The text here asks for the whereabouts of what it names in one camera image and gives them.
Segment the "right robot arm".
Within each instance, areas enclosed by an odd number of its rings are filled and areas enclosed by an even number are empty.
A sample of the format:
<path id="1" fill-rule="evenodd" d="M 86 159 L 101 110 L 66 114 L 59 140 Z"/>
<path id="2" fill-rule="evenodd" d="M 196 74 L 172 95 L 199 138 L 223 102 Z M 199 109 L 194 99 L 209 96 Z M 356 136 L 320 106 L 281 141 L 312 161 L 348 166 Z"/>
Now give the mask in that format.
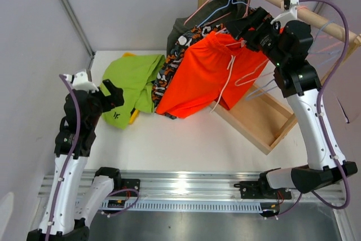
<path id="1" fill-rule="evenodd" d="M 225 26 L 235 40 L 244 40 L 247 49 L 262 52 L 275 66 L 275 82 L 297 118 L 306 146 L 306 165 L 261 173 L 258 193 L 264 198 L 278 189 L 305 194 L 356 174 L 356 163 L 348 161 L 338 147 L 319 97 L 319 76 L 306 59 L 314 40 L 311 26 L 290 20 L 282 27 L 261 7 Z"/>

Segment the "lime green shorts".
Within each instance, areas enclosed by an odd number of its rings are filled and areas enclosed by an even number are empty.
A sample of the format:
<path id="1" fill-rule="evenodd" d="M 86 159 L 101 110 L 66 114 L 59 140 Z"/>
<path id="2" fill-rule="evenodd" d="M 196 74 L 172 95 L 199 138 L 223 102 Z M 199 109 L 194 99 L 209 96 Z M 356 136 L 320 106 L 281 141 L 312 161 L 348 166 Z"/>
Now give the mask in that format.
<path id="1" fill-rule="evenodd" d="M 163 54 L 135 55 L 120 57 L 107 67 L 102 80 L 110 80 L 124 91 L 124 105 L 102 114 L 108 125 L 125 129 L 134 108 L 144 113 L 154 111 L 152 86 L 164 63 Z"/>

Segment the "bright orange shorts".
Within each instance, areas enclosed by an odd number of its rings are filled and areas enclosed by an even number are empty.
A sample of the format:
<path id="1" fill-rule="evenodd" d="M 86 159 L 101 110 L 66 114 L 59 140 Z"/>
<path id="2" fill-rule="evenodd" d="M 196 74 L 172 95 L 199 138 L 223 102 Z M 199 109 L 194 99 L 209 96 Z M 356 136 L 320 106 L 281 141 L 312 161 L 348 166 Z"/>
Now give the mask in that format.
<path id="1" fill-rule="evenodd" d="M 235 86 L 235 81 L 266 59 L 262 52 L 243 47 L 230 34 L 212 31 L 186 50 L 156 113 L 183 119 L 212 102 L 230 110 L 254 83 Z"/>

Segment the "blue hanger with camouflage shorts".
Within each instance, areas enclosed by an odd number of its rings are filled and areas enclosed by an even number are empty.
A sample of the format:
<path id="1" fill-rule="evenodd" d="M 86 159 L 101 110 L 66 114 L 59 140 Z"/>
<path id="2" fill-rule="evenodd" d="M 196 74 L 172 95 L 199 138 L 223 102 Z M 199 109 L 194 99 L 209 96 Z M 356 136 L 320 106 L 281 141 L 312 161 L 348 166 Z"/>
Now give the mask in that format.
<path id="1" fill-rule="evenodd" d="M 241 5 L 244 5 L 246 6 L 247 4 L 247 1 L 248 0 L 244 0 L 244 1 L 240 1 L 240 0 L 228 0 L 227 3 L 222 6 L 222 7 L 218 7 L 217 9 L 215 9 L 207 18 L 205 18 L 201 23 L 199 23 L 197 25 L 197 27 L 201 27 L 203 25 L 207 25 L 207 24 L 210 24 L 211 19 L 213 17 L 215 17 L 216 15 L 219 15 L 220 14 L 220 11 L 226 9 L 227 11 L 230 9 L 229 6 L 232 6 L 232 5 L 238 5 L 238 4 L 241 4 Z"/>

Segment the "camouflage orange black shorts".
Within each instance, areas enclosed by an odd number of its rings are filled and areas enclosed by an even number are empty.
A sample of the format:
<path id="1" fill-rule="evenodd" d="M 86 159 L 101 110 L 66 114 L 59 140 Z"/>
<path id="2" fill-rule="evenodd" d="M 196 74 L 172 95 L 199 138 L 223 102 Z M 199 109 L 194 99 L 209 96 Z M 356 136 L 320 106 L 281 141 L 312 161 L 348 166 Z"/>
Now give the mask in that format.
<path id="1" fill-rule="evenodd" d="M 152 87 L 152 101 L 156 109 L 161 102 L 166 90 L 168 89 L 176 71 L 178 70 L 186 50 L 201 41 L 212 31 L 222 32 L 223 24 L 216 25 L 215 27 L 193 27 L 182 34 L 174 44 L 174 47 L 168 53 L 165 63 L 159 70 L 155 82 Z"/>

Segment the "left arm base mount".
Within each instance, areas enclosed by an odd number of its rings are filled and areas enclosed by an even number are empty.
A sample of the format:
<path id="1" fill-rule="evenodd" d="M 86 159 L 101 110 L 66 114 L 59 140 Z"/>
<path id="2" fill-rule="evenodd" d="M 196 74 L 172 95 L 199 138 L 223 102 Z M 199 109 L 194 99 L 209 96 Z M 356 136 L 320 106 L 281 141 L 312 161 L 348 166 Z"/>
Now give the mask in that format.
<path id="1" fill-rule="evenodd" d="M 110 167 L 101 167 L 96 172 L 94 177 L 107 176 L 112 180 L 113 190 L 116 192 L 124 189 L 134 189 L 139 191 L 140 179 L 136 178 L 123 178 L 119 169 Z"/>

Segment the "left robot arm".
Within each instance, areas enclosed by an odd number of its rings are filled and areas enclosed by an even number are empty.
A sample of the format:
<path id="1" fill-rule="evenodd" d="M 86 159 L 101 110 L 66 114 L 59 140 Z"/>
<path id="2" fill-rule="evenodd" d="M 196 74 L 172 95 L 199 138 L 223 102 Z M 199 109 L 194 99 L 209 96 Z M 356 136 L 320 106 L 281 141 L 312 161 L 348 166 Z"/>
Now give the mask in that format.
<path id="1" fill-rule="evenodd" d="M 110 80 L 102 82 L 108 95 L 89 80 L 84 86 L 77 86 L 75 80 L 64 80 L 64 83 L 69 94 L 65 98 L 65 116 L 55 138 L 51 192 L 40 225 L 28 233 L 27 240 L 88 240 L 90 225 L 102 201 L 122 190 L 120 170 L 101 167 L 95 172 L 91 187 L 80 202 L 76 202 L 100 116 L 123 105 L 123 90 Z"/>

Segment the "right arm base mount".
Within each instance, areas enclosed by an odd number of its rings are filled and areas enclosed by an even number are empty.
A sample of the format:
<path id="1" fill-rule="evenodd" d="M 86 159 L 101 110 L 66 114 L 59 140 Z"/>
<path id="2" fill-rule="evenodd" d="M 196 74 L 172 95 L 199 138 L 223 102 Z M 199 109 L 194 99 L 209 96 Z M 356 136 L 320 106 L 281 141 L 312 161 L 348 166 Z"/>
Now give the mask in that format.
<path id="1" fill-rule="evenodd" d="M 291 200 L 292 193 L 286 189 L 264 190 L 258 181 L 240 181 L 234 184 L 242 199 Z"/>

